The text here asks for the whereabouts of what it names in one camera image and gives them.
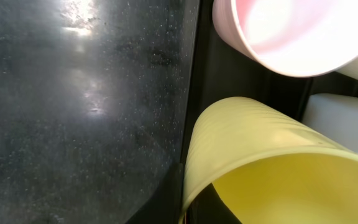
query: metal surface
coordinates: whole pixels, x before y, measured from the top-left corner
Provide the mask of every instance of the metal surface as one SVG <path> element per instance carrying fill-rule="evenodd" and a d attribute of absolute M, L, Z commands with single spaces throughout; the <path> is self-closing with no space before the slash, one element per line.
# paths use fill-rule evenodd
<path fill-rule="evenodd" d="M 0 223 L 124 223 L 178 161 L 197 1 L 0 0 Z"/>

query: yellow cup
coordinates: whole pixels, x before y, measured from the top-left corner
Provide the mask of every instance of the yellow cup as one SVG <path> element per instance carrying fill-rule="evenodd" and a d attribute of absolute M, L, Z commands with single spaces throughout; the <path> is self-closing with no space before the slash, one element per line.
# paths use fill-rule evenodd
<path fill-rule="evenodd" d="M 221 100 L 198 118 L 182 218 L 210 183 L 242 223 L 358 223 L 358 155 L 248 98 Z"/>

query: white curved rim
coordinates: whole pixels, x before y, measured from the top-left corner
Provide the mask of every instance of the white curved rim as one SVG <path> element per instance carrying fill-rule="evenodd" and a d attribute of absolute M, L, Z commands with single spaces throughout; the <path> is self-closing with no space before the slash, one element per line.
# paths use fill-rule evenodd
<path fill-rule="evenodd" d="M 240 20 L 239 20 L 239 16 L 237 14 L 237 0 L 230 0 L 231 1 L 231 10 L 232 10 L 232 15 L 233 15 L 233 19 L 234 19 L 234 23 L 236 24 L 236 29 L 237 29 L 237 33 L 240 35 L 241 41 L 242 43 L 246 46 L 247 50 L 251 53 L 252 57 L 258 61 L 260 64 L 262 64 L 263 66 L 265 66 L 266 68 L 268 68 L 269 70 L 278 73 L 278 74 L 282 74 L 282 75 L 286 75 L 289 77 L 298 77 L 298 78 L 307 78 L 307 77 L 315 77 L 318 75 L 324 75 L 327 74 L 329 72 L 333 72 L 345 65 L 347 65 L 348 63 L 352 62 L 355 58 L 358 57 L 358 54 L 355 55 L 351 60 L 349 60 L 348 62 L 345 62 L 343 65 L 340 65 L 336 68 L 332 68 L 328 71 L 325 71 L 323 73 L 299 73 L 299 74 L 292 74 L 292 73 L 288 73 L 288 72 L 284 72 L 284 71 L 279 71 L 275 68 L 272 68 L 270 65 L 266 64 L 263 60 L 259 59 L 259 55 L 252 49 L 252 47 L 248 44 L 248 41 L 246 39 L 246 37 L 244 36 L 244 33 L 242 32 L 241 26 L 240 26 Z"/>

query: black tabletop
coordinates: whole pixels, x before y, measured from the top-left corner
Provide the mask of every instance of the black tabletop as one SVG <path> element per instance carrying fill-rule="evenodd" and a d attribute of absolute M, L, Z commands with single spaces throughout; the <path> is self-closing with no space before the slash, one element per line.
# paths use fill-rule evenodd
<path fill-rule="evenodd" d="M 0 0 L 0 223 L 124 223 L 180 157 L 190 0 Z"/>

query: pink cup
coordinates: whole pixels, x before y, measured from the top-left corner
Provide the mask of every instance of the pink cup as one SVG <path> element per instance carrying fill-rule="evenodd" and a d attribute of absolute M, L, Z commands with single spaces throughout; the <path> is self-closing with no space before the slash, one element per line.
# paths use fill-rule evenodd
<path fill-rule="evenodd" d="M 226 43 L 282 75 L 320 75 L 358 56 L 358 1 L 215 0 L 213 21 Z"/>

